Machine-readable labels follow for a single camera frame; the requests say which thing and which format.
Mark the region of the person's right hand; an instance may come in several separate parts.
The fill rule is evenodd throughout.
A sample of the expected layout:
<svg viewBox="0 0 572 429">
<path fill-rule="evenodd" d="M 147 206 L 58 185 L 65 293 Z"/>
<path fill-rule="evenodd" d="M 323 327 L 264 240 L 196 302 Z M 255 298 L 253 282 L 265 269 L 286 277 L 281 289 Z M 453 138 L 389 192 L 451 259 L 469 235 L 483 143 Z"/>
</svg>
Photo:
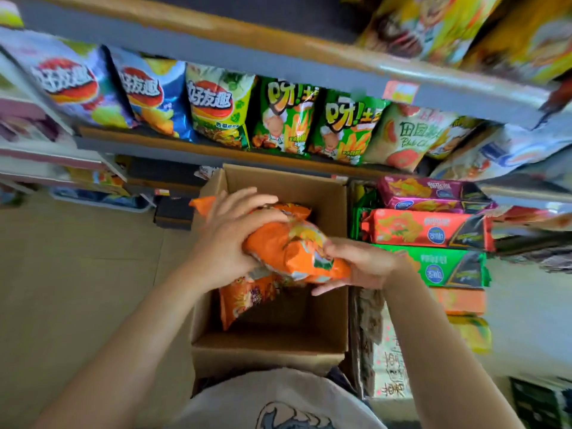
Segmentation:
<svg viewBox="0 0 572 429">
<path fill-rule="evenodd" d="M 360 242 L 360 263 L 347 263 L 350 266 L 347 277 L 318 285 L 311 290 L 311 294 L 319 296 L 346 286 L 382 289 L 402 281 L 411 273 L 403 258 L 362 242 Z"/>
</svg>

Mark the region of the person's left forearm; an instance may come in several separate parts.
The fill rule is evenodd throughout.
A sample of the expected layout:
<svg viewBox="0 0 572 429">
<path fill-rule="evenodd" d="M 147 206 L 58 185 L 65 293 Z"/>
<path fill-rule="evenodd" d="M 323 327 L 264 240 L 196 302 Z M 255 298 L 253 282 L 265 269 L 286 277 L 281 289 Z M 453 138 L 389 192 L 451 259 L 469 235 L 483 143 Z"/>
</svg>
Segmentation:
<svg viewBox="0 0 572 429">
<path fill-rule="evenodd" d="M 199 296 L 206 267 L 187 262 L 153 288 L 109 341 L 34 422 L 32 429 L 129 429 L 162 358 Z"/>
</svg>

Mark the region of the person's right forearm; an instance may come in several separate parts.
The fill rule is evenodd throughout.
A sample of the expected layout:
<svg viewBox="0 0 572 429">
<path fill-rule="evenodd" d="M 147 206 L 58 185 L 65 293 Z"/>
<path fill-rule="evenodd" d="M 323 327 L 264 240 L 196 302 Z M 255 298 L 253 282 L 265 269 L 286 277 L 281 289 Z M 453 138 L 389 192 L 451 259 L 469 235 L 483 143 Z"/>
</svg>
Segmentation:
<svg viewBox="0 0 572 429">
<path fill-rule="evenodd" d="M 383 294 L 422 429 L 525 429 L 407 261 L 391 267 Z"/>
</svg>

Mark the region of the red biscuit packet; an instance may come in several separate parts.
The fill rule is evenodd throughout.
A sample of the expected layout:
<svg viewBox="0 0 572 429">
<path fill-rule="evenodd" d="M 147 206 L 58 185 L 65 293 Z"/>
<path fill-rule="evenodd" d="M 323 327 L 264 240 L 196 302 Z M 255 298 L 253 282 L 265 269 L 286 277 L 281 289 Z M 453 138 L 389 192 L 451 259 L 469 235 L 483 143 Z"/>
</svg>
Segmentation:
<svg viewBox="0 0 572 429">
<path fill-rule="evenodd" d="M 361 229 L 369 243 L 494 252 L 487 216 L 375 209 Z"/>
</svg>

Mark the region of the green fries snack bag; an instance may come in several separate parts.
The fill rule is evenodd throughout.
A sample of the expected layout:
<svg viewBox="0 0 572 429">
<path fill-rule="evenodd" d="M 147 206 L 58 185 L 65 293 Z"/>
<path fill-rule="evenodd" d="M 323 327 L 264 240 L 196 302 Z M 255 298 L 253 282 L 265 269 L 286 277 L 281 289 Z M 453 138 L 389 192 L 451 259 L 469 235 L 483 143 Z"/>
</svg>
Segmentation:
<svg viewBox="0 0 572 429">
<path fill-rule="evenodd" d="M 373 132 L 390 100 L 327 90 L 318 121 L 311 129 L 307 152 L 359 166 Z"/>
<path fill-rule="evenodd" d="M 259 117 L 250 145 L 275 153 L 306 155 L 321 87 L 261 77 L 259 90 Z"/>
</svg>

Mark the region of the brown cardboard box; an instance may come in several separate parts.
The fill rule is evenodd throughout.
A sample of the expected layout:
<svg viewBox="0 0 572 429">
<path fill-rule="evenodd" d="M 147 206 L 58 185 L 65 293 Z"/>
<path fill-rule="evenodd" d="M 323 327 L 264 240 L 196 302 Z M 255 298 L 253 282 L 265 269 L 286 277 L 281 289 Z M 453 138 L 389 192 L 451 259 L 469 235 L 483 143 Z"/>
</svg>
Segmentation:
<svg viewBox="0 0 572 429">
<path fill-rule="evenodd" d="M 200 195 L 256 187 L 283 202 L 312 209 L 311 222 L 329 237 L 348 232 L 347 187 L 335 179 L 224 164 Z M 348 351 L 348 289 L 311 296 L 309 287 L 286 288 L 275 300 L 250 308 L 223 331 L 218 290 L 202 295 L 190 321 L 196 384 L 201 379 L 277 367 L 326 375 Z"/>
</svg>

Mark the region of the purple biscuit packet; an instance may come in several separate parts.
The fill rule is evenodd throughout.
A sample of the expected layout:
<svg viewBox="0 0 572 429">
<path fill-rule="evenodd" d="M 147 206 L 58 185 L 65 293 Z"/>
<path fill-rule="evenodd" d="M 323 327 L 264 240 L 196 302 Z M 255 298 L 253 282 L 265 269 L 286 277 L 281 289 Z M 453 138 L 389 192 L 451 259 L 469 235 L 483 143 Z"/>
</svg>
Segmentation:
<svg viewBox="0 0 572 429">
<path fill-rule="evenodd" d="M 386 175 L 377 182 L 382 198 L 490 202 L 472 182 Z"/>
<path fill-rule="evenodd" d="M 477 215 L 498 207 L 493 201 L 459 201 L 422 198 L 390 197 L 382 200 L 386 209 L 411 210 L 416 212 L 455 213 Z"/>
</svg>

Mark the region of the green biscuit packet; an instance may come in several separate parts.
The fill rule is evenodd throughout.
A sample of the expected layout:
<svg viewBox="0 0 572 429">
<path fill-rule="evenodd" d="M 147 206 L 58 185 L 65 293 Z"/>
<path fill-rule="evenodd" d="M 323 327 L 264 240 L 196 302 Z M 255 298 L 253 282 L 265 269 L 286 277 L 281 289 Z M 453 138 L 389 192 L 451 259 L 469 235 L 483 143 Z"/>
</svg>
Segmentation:
<svg viewBox="0 0 572 429">
<path fill-rule="evenodd" d="M 486 253 L 425 246 L 375 246 L 404 257 L 429 287 L 482 289 L 490 286 Z"/>
</svg>

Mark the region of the cream tomato crisps bag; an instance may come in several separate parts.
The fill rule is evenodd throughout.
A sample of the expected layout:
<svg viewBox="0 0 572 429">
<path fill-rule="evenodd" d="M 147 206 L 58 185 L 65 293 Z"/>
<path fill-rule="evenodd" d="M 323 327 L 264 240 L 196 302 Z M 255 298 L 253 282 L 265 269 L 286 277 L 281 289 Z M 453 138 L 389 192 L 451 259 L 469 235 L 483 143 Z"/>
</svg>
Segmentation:
<svg viewBox="0 0 572 429">
<path fill-rule="evenodd" d="M 362 162 L 414 172 L 457 116 L 450 111 L 391 103 L 383 111 Z"/>
</svg>

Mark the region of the blue chips bag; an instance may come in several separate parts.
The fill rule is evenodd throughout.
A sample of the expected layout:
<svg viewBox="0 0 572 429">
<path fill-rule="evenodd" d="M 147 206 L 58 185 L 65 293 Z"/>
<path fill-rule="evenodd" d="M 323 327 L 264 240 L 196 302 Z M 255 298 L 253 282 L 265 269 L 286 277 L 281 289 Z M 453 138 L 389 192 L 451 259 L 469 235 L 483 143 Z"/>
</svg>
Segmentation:
<svg viewBox="0 0 572 429">
<path fill-rule="evenodd" d="M 108 50 L 137 120 L 162 135 L 191 140 L 186 63 L 117 47 Z"/>
</svg>

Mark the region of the orange biscuit packet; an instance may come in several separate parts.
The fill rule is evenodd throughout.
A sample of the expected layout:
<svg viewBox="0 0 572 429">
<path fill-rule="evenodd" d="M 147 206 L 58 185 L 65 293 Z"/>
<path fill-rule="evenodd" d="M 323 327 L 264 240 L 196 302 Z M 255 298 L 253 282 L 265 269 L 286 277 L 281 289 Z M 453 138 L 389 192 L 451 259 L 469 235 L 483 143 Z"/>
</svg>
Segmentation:
<svg viewBox="0 0 572 429">
<path fill-rule="evenodd" d="M 433 298 L 451 316 L 482 316 L 487 309 L 483 289 L 429 288 Z"/>
</svg>

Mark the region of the yellow white snack bag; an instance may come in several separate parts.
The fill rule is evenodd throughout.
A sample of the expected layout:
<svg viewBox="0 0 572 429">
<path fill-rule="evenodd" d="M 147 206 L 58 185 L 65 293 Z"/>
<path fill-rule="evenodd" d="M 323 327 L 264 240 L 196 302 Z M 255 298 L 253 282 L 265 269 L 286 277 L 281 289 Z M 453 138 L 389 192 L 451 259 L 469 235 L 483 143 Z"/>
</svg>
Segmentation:
<svg viewBox="0 0 572 429">
<path fill-rule="evenodd" d="M 447 127 L 433 146 L 425 153 L 426 157 L 439 161 L 447 158 L 483 120 L 471 116 L 459 116 Z"/>
</svg>

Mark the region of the white blue snack bag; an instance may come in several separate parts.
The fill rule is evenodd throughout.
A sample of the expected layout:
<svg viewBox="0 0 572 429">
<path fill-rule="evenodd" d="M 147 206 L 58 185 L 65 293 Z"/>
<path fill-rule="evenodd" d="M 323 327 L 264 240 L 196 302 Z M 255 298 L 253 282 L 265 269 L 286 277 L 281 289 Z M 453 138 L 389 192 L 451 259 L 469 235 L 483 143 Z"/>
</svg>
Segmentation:
<svg viewBox="0 0 572 429">
<path fill-rule="evenodd" d="M 571 144 L 572 134 L 556 135 L 510 124 L 491 126 L 452 152 L 430 178 L 470 182 L 497 178 L 540 162 Z"/>
</svg>

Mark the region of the dark green crate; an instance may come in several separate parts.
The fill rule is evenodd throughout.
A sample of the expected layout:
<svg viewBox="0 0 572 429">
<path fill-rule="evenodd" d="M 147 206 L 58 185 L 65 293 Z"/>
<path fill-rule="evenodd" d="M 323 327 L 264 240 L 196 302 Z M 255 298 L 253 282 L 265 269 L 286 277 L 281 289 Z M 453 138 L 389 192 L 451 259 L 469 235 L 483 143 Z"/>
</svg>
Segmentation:
<svg viewBox="0 0 572 429">
<path fill-rule="evenodd" d="M 526 429 L 572 429 L 572 379 L 510 376 L 515 411 Z"/>
</svg>

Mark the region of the yellow orange snack bag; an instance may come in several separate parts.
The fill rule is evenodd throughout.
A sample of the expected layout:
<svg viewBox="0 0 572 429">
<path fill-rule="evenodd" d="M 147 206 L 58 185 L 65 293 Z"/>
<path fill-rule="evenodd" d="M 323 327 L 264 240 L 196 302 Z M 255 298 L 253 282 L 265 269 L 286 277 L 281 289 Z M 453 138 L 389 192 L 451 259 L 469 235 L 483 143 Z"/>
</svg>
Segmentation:
<svg viewBox="0 0 572 429">
<path fill-rule="evenodd" d="M 572 69 L 572 0 L 520 0 L 461 68 L 546 85 Z"/>
</svg>

